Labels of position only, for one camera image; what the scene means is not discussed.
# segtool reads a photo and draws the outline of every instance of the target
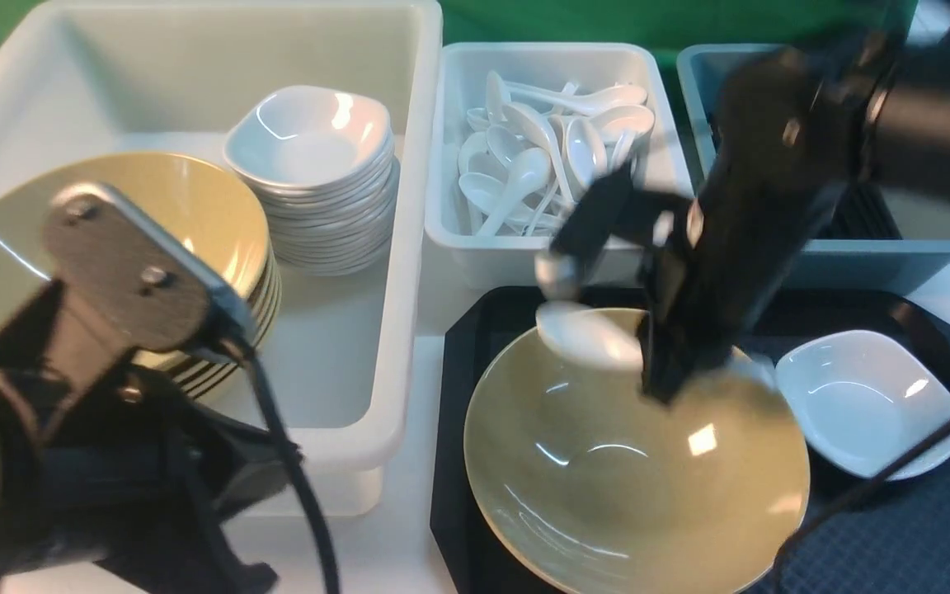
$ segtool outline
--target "cable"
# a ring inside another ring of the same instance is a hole
[[[914,462],[920,455],[926,454],[926,451],[934,447],[947,436],[950,436],[950,421],[945,422],[938,430],[930,433],[926,439],[923,439],[909,448],[908,451],[904,452],[904,454],[893,461],[892,464],[886,466],[885,469],[879,470],[878,474],[875,474],[874,477],[868,478],[867,481],[854,486],[854,488],[847,490],[845,493],[841,493],[841,496],[832,501],[821,514],[815,516],[811,522],[804,524],[800,529],[795,530],[794,534],[791,534],[780,546],[779,552],[776,553],[776,559],[772,563],[772,577],[770,578],[770,580],[772,580],[772,591],[776,594],[783,592],[783,563],[787,560],[787,555],[792,552],[800,540],[808,537],[808,535],[813,533],[818,527],[823,526],[832,516],[837,516],[838,512],[844,511],[845,508],[851,507],[851,505],[859,503],[863,499],[867,499],[871,493],[876,492],[883,484],[886,484],[886,481],[889,480],[893,474],[896,474],[898,470]]]
[[[256,402],[259,403],[263,422],[270,433],[270,440],[274,443],[280,462],[284,464],[288,480],[299,497],[300,505],[306,514],[306,520],[313,532],[313,544],[317,548],[317,556],[321,559],[321,575],[325,583],[327,594],[340,594],[339,564],[336,562],[336,550],[332,546],[332,534],[329,534],[325,516],[321,513],[321,505],[317,504],[317,496],[310,488],[310,482],[303,473],[302,466],[295,459],[294,444],[288,439],[288,432],[280,421],[280,414],[276,408],[274,391],[271,390],[266,371],[259,362],[259,355],[252,345],[235,338],[225,338],[221,342],[223,352],[233,358],[248,374],[252,382],[252,390],[256,392]]]

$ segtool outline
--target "stack of yellow plates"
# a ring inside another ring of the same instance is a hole
[[[42,248],[49,200],[77,182],[105,182],[130,200],[248,301],[259,345],[280,307],[280,278],[259,200],[232,173],[180,154],[121,153],[43,174],[0,200],[0,326],[53,275]],[[219,387],[232,365],[184,353],[139,353],[137,364],[163,370],[193,396]]]

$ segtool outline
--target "stack of white bowls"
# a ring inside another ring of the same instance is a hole
[[[347,275],[391,249],[400,166],[379,101],[287,87],[233,128],[223,156],[259,196],[283,263]]]

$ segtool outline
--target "robotic arm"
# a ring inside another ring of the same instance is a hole
[[[650,316],[638,330],[645,394],[669,403],[722,365],[849,184],[950,205],[950,46],[870,33],[751,60],[717,98],[721,147],[694,200],[597,180],[538,256],[550,299],[574,299],[611,234],[640,245]],[[672,232],[653,242],[671,214]]]

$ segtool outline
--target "black tray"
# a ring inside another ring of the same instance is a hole
[[[493,290],[445,336],[430,528],[460,594],[557,594],[508,553],[482,519],[463,462],[463,422],[482,372],[534,326],[532,287]],[[588,290],[593,307],[642,307],[640,292]],[[897,339],[950,390],[950,326],[895,295],[856,290],[781,293],[740,346],[778,358],[817,336],[867,328]],[[807,516],[855,478],[813,455]],[[788,560],[789,593],[950,594],[950,460],[891,484],[811,535]],[[749,592],[768,592],[756,583]]]

